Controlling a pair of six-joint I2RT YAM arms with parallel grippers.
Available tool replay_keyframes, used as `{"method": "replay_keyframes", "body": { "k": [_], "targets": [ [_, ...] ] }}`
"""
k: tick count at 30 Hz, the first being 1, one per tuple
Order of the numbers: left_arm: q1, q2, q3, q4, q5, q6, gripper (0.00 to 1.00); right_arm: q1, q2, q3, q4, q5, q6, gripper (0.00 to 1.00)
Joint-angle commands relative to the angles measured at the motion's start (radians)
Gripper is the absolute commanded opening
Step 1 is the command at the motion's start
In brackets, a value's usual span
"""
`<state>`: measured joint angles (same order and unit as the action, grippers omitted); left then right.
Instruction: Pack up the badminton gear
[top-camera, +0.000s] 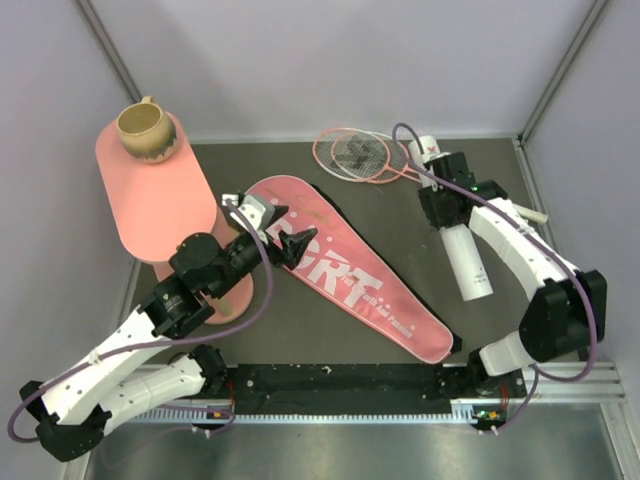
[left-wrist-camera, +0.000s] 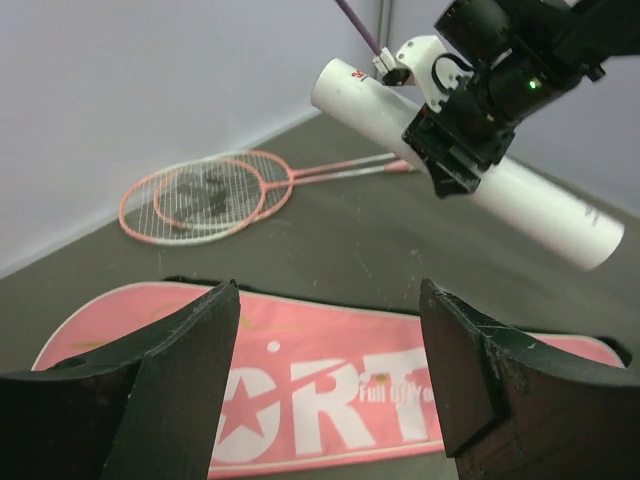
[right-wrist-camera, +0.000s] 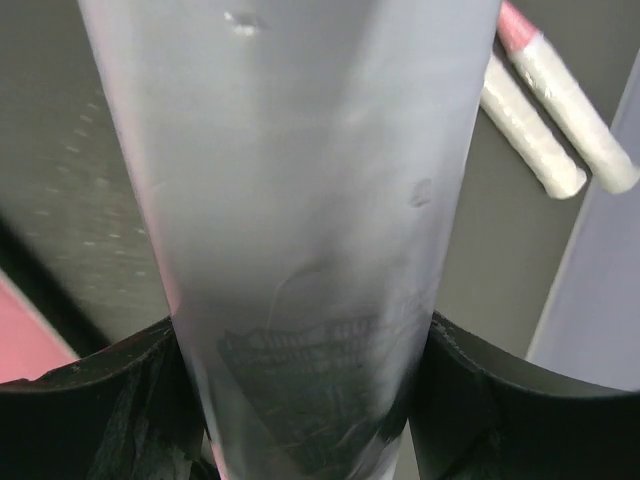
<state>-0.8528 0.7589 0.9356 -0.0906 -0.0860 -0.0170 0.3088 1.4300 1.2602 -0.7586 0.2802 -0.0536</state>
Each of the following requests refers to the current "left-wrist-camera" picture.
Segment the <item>white shuttlecock tube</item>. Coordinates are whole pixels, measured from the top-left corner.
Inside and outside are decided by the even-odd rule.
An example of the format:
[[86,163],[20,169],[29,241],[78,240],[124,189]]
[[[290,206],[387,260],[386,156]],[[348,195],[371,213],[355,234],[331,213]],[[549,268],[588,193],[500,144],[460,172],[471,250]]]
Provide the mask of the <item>white shuttlecock tube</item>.
[[[401,134],[419,106],[334,58],[311,92],[311,104],[422,171],[427,168]],[[464,161],[480,183],[466,198],[526,237],[584,270],[605,262],[625,227],[567,190],[508,157],[486,172]]]

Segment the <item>white pink badminton racket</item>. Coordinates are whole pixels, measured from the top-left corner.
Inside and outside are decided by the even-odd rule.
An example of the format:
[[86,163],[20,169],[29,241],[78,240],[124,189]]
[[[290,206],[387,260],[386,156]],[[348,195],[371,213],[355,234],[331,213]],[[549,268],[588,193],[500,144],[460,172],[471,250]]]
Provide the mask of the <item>white pink badminton racket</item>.
[[410,170],[406,161],[389,153],[306,169],[294,169],[262,150],[221,153],[139,180],[124,194],[118,220],[124,233],[145,243],[198,245],[275,214],[296,186]]

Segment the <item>pink racket bag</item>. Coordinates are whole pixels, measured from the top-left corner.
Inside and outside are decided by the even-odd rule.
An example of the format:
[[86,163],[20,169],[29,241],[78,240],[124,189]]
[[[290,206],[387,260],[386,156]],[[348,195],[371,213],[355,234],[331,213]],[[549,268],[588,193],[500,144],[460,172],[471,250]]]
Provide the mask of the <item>pink racket bag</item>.
[[[58,329],[31,371],[118,340],[212,288],[156,282],[106,294]],[[445,452],[419,311],[341,310],[240,289],[239,298],[206,477]],[[626,368],[585,351],[578,337],[533,337]]]

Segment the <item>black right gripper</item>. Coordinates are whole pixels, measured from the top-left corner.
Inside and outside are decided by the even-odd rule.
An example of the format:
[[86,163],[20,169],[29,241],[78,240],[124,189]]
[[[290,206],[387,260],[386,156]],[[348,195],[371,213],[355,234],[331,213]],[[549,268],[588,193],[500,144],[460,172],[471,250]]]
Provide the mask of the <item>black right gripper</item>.
[[468,96],[439,113],[424,103],[402,133],[431,176],[438,198],[473,194],[480,175],[497,165],[515,137],[515,127],[482,112]]

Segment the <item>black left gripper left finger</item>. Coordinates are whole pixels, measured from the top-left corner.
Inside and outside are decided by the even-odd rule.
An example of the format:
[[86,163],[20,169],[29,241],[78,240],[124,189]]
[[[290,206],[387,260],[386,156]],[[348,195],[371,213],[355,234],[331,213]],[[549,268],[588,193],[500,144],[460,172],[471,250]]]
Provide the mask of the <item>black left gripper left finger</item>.
[[227,281],[41,371],[1,377],[5,479],[203,479],[240,317]]

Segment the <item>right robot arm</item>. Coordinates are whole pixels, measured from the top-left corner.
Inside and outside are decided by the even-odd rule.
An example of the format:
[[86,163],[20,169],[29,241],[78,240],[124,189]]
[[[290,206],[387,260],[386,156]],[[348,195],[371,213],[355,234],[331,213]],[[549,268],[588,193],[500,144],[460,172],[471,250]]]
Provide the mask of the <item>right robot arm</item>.
[[440,198],[470,195],[526,118],[639,52],[636,1],[454,1],[435,24],[451,44],[427,64],[442,94],[402,134]]

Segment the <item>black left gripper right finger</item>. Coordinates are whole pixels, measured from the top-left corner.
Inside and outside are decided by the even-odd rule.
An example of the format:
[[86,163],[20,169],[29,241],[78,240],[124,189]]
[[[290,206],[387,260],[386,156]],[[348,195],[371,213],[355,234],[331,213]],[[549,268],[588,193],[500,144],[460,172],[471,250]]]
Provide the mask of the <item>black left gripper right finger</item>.
[[419,316],[445,453],[459,478],[638,478],[632,370],[553,347],[428,278]]

